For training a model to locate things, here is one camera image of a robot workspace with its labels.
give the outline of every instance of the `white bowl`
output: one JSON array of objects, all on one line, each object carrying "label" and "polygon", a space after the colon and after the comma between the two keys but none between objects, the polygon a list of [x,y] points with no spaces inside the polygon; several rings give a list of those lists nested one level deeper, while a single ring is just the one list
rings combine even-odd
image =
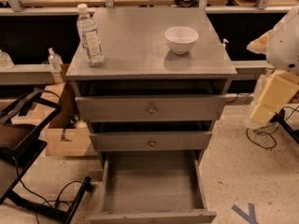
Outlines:
[{"label": "white bowl", "polygon": [[165,32],[167,45],[176,54],[185,54],[196,43],[198,34],[195,30],[185,26],[175,26]]}]

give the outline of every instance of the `bottle cap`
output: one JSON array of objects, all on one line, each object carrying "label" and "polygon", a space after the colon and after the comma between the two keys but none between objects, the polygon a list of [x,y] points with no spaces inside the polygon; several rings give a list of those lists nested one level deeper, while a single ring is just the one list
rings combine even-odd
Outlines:
[{"label": "bottle cap", "polygon": [[88,7],[86,4],[79,4],[77,8],[79,14],[88,14]]},{"label": "bottle cap", "polygon": [[50,55],[53,55],[53,54],[54,54],[54,50],[53,50],[53,48],[49,48],[49,54],[50,54]]}]

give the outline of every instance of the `white container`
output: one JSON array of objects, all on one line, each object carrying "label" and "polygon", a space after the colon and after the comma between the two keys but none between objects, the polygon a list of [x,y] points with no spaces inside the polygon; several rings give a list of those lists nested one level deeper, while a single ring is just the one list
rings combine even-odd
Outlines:
[{"label": "white container", "polygon": [[104,54],[98,27],[85,4],[78,5],[78,34],[86,51],[89,66],[98,66],[104,62]]},{"label": "white container", "polygon": [[0,50],[0,68],[11,68],[14,66],[14,63],[12,62],[10,56]]},{"label": "white container", "polygon": [[52,48],[49,48],[49,57],[48,61],[54,70],[61,70],[61,64],[63,64],[63,60],[60,55],[56,54]]},{"label": "white container", "polygon": [[187,53],[196,43],[198,34],[189,27],[176,26],[165,32],[166,42],[169,48],[176,54]]}]

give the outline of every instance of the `drawer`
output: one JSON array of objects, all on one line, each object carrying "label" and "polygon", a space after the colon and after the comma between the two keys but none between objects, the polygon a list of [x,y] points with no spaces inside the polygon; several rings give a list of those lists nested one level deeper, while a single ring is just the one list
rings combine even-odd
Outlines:
[{"label": "drawer", "polygon": [[182,97],[78,97],[83,120],[167,121],[216,120],[224,108],[225,95]]},{"label": "drawer", "polygon": [[100,151],[206,149],[211,122],[103,123],[90,137]]},{"label": "drawer", "polygon": [[193,151],[109,152],[92,224],[211,223]]}]

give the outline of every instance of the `open drawer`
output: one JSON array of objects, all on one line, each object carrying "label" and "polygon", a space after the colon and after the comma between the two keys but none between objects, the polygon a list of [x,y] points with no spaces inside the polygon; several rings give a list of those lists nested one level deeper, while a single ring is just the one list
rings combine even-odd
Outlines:
[{"label": "open drawer", "polygon": [[211,223],[194,151],[107,154],[99,214],[91,223]]}]

